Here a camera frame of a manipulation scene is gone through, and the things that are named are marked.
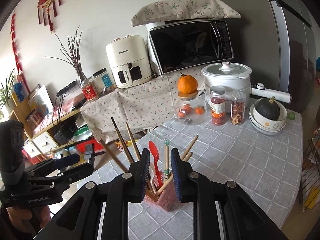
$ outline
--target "vase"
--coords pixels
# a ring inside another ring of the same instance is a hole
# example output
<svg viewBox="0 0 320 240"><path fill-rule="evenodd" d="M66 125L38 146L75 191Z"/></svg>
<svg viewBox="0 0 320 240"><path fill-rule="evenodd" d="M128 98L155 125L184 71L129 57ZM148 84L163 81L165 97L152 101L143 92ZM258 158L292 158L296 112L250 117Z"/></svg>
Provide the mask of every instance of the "vase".
<svg viewBox="0 0 320 240"><path fill-rule="evenodd" d="M78 68L78 70L76 70L76 72L78 74L80 83L82 84L87 79L87 77L85 76L85 74L82 71L82 67Z"/></svg>
<svg viewBox="0 0 320 240"><path fill-rule="evenodd" d="M12 98L10 98L6 103L5 103L5 109L7 109L8 113L10 114L12 110L16 107L14 101Z"/></svg>

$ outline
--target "blue label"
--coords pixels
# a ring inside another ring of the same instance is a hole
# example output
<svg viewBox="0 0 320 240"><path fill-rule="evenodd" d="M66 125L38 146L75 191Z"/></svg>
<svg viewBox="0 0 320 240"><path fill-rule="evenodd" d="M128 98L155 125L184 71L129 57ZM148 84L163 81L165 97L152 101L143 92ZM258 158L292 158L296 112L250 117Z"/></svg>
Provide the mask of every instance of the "blue label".
<svg viewBox="0 0 320 240"><path fill-rule="evenodd" d="M111 83L111 80L110 80L108 74L105 74L105 75L102 76L101 78L102 78L102 80L103 80L103 82L104 82L104 85L105 85L107 88L112 86L112 83Z"/></svg>

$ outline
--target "human hand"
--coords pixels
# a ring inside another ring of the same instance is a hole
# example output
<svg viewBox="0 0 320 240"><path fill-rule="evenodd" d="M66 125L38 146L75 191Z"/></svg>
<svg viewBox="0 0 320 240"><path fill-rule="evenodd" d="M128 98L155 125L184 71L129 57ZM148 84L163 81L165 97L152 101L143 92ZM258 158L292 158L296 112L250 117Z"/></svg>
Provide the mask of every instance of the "human hand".
<svg viewBox="0 0 320 240"><path fill-rule="evenodd" d="M39 210L40 227L43 228L51 220L50 208L49 206L44 206ZM25 227L22 220L30 220L32 217L31 211L13 206L7 208L7 212L9 214L10 222L14 228L23 233L28 233L28 229Z"/></svg>

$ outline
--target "table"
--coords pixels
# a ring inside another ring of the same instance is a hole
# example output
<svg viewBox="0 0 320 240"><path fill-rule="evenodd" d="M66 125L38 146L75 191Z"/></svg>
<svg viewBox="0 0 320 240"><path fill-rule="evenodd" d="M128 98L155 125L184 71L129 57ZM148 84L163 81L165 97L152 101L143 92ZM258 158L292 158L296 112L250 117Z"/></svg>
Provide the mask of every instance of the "table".
<svg viewBox="0 0 320 240"><path fill-rule="evenodd" d="M182 69L198 80L198 90L204 89L204 65ZM132 133L144 128L156 127L172 117L170 106L178 99L178 71L151 79L150 81L127 89L115 89L81 108L81 114L97 141L106 142L117 139L111 121L113 116L123 137L129 137L125 122L129 123Z"/></svg>
<svg viewBox="0 0 320 240"><path fill-rule="evenodd" d="M198 134L189 160L193 170L212 181L236 181L281 228L295 202L302 171L302 122L301 115L295 114L296 119L287 120L284 130L274 136L263 135L252 127L248 108L246 121L241 125L229 121L215 126L209 111L206 122L196 126L186 126L172 118L141 138L137 145L142 150L148 148L152 140L159 149L160 168L165 137L170 136L170 148L177 147L181 153ZM120 154L119 159L129 167L124 154ZM78 187L88 181L109 182L121 173L112 160L81 181ZM167 213L145 202L129 203L128 224L129 239L192 239L193 207L191 203L175 203Z"/></svg>

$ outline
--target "pink utensil holder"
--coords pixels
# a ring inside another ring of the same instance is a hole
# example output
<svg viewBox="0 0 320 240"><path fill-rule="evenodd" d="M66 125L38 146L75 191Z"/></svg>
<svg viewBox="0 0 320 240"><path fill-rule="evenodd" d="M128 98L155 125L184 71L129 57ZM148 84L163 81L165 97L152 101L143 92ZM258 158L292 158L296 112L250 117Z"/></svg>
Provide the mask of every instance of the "pink utensil holder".
<svg viewBox="0 0 320 240"><path fill-rule="evenodd" d="M153 183L156 187L159 187L158 179L156 176L153 177ZM172 204L176 201L177 196L174 189L173 180L169 183L169 185L165 188L165 190L161 193L157 202L150 200L147 197L144 197L144 201L150 203L152 206L155 206L161 210L169 212Z"/></svg>

